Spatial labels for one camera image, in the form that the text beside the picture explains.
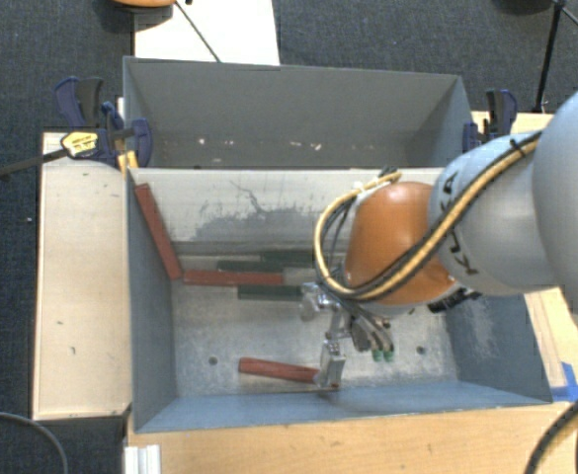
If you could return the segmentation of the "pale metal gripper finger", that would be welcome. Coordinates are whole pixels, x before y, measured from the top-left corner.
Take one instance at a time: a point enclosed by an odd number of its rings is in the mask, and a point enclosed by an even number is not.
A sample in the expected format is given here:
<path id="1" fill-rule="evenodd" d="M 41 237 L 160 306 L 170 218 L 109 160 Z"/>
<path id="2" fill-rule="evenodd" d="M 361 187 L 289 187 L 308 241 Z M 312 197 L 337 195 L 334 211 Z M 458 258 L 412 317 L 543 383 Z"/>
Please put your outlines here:
<path id="1" fill-rule="evenodd" d="M 328 341 L 325 341 L 322 344 L 321 356 L 320 356 L 320 370 L 318 373 L 318 385 L 319 386 L 329 386 L 330 385 L 331 362 L 332 362 L 331 344 Z"/>
<path id="2" fill-rule="evenodd" d="M 338 388 L 341 383 L 345 356 L 342 354 L 338 343 L 332 343 L 329 347 L 329 386 Z"/>

